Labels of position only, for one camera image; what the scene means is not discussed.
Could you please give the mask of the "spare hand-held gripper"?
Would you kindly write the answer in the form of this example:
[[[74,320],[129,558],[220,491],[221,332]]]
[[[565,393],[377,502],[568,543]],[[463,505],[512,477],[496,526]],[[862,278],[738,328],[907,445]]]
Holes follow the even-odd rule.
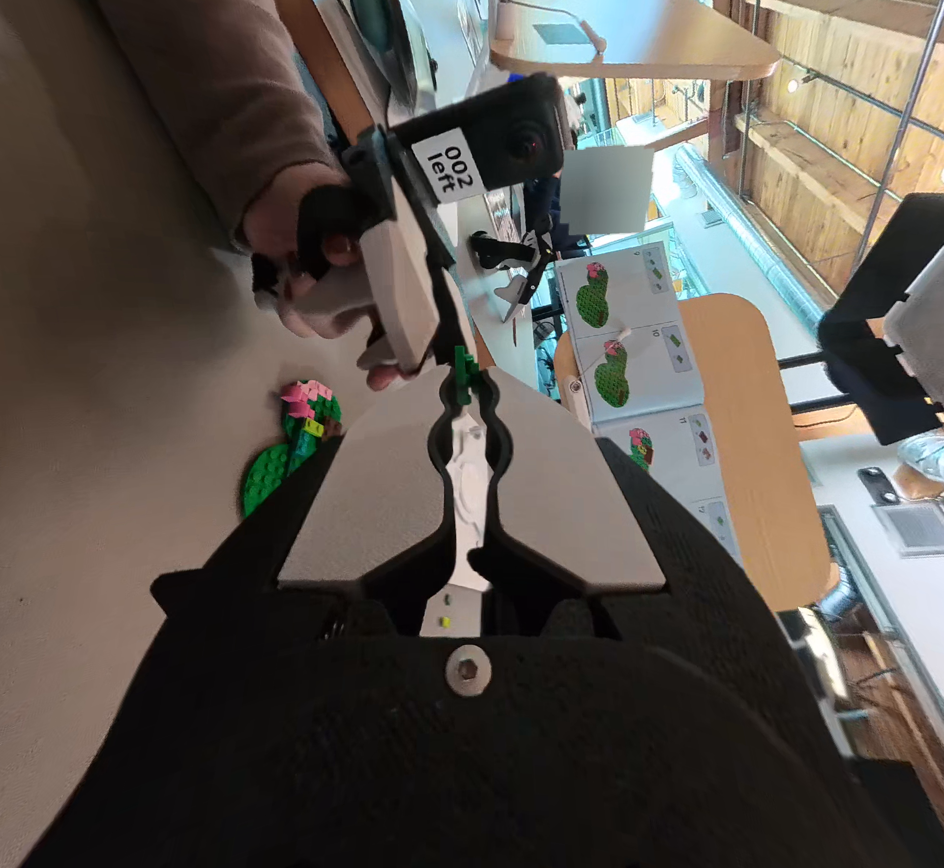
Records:
[[[547,267],[556,261],[549,233],[536,230],[518,242],[498,240],[478,231],[469,237],[468,245],[482,270],[513,272],[506,287],[494,290],[495,296],[507,304],[504,323],[522,316]]]

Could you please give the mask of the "black panel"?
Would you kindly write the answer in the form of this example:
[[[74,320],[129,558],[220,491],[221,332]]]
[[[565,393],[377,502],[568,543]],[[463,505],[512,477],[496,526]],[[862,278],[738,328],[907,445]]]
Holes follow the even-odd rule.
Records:
[[[869,322],[905,301],[942,243],[942,194],[908,194],[819,324],[828,377],[861,409],[883,446],[940,426],[941,401],[904,369],[895,346]]]

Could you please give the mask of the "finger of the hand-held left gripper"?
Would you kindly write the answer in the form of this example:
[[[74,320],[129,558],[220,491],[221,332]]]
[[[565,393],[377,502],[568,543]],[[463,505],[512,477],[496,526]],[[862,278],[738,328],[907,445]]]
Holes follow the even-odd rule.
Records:
[[[392,180],[392,214],[363,234],[366,272],[377,328],[363,351],[363,369],[419,372],[461,341],[461,297],[451,268],[455,244],[434,204],[411,185]]]
[[[448,270],[444,273],[444,282],[456,314],[456,325],[458,327],[457,343],[460,343],[465,347],[466,354],[471,357],[477,367],[480,367],[481,364],[478,355],[474,322],[470,318],[466,301],[463,297],[462,289],[458,284],[453,272],[453,270]]]

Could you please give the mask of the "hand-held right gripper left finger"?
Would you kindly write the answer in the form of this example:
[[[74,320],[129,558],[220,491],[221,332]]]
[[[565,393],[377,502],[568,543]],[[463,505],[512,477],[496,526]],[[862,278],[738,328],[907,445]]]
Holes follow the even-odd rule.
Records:
[[[432,595],[454,570],[454,513],[433,435],[451,435],[448,366],[385,391],[348,429],[278,574],[283,588]]]

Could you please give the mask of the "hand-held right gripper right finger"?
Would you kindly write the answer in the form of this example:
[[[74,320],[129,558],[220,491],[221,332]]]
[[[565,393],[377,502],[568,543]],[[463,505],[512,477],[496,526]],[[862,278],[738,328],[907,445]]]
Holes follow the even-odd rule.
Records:
[[[560,404],[498,368],[479,405],[493,476],[470,567],[492,586],[539,579],[578,594],[663,591],[667,579],[592,433]]]

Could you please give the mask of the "lego instruction booklet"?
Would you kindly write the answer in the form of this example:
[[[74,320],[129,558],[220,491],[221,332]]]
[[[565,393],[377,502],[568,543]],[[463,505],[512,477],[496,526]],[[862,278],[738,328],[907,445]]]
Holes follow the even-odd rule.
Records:
[[[721,446],[665,243],[561,261],[556,277],[592,431],[610,439],[743,565]]]

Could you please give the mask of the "person's left hand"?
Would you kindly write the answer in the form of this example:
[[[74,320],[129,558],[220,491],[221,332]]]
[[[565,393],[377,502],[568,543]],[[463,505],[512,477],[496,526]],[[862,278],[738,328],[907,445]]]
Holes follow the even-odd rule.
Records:
[[[327,186],[347,188],[347,175],[335,167],[322,163],[306,163],[280,171],[259,196],[247,207],[242,219],[244,237],[254,253],[260,254],[278,267],[289,270],[277,302],[277,314],[284,327],[302,339],[320,336],[337,339],[348,332],[362,316],[377,325],[377,315],[370,308],[349,309],[333,323],[316,330],[307,325],[294,306],[295,298],[307,294],[314,279],[307,272],[294,271],[297,259],[297,223],[301,201],[311,191]],[[360,264],[358,237],[344,234],[325,236],[323,253],[334,268],[354,267]],[[399,389],[399,381],[411,379],[401,368],[393,365],[375,366],[367,373],[367,386],[383,391],[391,386]]]

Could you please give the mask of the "silver foil bag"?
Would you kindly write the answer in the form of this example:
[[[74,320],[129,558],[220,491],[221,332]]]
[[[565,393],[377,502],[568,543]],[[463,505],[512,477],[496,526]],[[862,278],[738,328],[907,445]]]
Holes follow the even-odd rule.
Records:
[[[437,107],[438,65],[410,0],[338,0],[395,100],[411,116]]]

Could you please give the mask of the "green lego baseplate model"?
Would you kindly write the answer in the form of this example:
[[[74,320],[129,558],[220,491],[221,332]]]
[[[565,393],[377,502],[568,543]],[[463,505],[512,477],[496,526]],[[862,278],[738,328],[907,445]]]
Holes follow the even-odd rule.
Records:
[[[297,380],[279,393],[281,441],[261,450],[246,467],[240,489],[242,519],[249,517],[286,479],[340,437],[343,420],[333,390],[315,379]]]

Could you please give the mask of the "silver ventilation duct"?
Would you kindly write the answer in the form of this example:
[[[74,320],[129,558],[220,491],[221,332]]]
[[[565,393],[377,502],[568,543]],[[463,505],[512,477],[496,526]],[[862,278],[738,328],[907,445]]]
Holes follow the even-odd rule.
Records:
[[[823,317],[824,308],[811,294],[807,284],[783,259],[773,240],[766,237],[760,227],[749,219],[741,200],[717,179],[705,159],[691,144],[678,146],[674,154],[674,164],[687,175],[725,225],[733,231],[750,259],[763,273],[767,283],[807,333],[814,336]]]

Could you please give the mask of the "person's left forearm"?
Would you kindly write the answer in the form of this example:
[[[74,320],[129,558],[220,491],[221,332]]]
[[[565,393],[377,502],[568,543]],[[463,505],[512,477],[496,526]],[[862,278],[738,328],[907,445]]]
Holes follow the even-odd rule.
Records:
[[[282,170],[340,169],[275,0],[95,0],[223,224]]]

